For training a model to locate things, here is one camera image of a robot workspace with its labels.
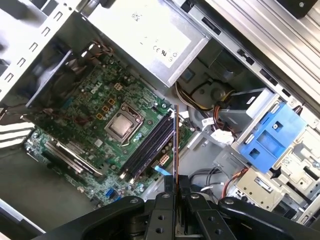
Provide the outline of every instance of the ram slot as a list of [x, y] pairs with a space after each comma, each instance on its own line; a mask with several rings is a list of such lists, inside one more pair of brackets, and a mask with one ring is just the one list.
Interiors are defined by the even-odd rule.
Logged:
[[151, 131], [146, 139], [140, 144], [136, 151], [130, 156], [122, 166], [121, 178], [130, 178], [134, 182], [154, 157], [161, 151], [163, 146], [173, 136], [173, 119], [170, 114], [162, 118], [158, 125]]

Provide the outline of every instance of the cpu socket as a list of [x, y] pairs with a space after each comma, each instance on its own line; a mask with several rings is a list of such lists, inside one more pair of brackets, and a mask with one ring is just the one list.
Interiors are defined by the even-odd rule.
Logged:
[[130, 137], [142, 125], [144, 118], [128, 104], [123, 103], [104, 130], [120, 143], [129, 141]]

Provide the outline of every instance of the pcie slot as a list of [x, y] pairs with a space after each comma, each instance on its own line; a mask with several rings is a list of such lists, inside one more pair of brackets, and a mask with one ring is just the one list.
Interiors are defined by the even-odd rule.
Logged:
[[63, 160], [66, 164], [68, 164], [76, 173], [81, 174], [84, 169], [74, 163], [69, 157], [64, 155], [56, 146], [54, 146], [51, 142], [47, 141], [44, 146], [52, 152], [54, 155]]
[[44, 144], [44, 146], [54, 155], [67, 163], [78, 174], [81, 174], [83, 171], [87, 171], [95, 177], [101, 177], [103, 175], [94, 166], [86, 162], [86, 160], [84, 160], [83, 158], [77, 156], [70, 149], [59, 142], [48, 141]]
[[167, 114], [122, 166], [120, 177], [130, 178], [130, 182], [134, 182], [172, 136], [173, 119]]

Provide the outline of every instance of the blue drive bay bracket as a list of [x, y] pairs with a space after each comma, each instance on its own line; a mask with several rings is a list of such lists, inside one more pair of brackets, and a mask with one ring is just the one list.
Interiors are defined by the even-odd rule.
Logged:
[[253, 130], [253, 140], [240, 145], [240, 153], [260, 172], [266, 173], [292, 144], [307, 123], [285, 103], [268, 112]]

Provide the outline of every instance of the green motherboard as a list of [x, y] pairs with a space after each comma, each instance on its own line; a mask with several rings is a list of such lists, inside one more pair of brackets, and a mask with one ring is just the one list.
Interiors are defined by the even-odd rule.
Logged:
[[[141, 196], [160, 176], [154, 166], [164, 157], [161, 166], [165, 168], [171, 163], [172, 139], [162, 146], [138, 180], [129, 183], [119, 177], [120, 168], [168, 115], [169, 109], [169, 102], [156, 96], [115, 58], [105, 56], [61, 109], [46, 109], [28, 117], [37, 129], [24, 146], [36, 160], [53, 168], [100, 207], [123, 196]], [[180, 149], [192, 134], [189, 127], [182, 124]], [[104, 177], [97, 178], [89, 172], [71, 174], [53, 165], [44, 155], [48, 151], [46, 143], [53, 139], [101, 171]]]

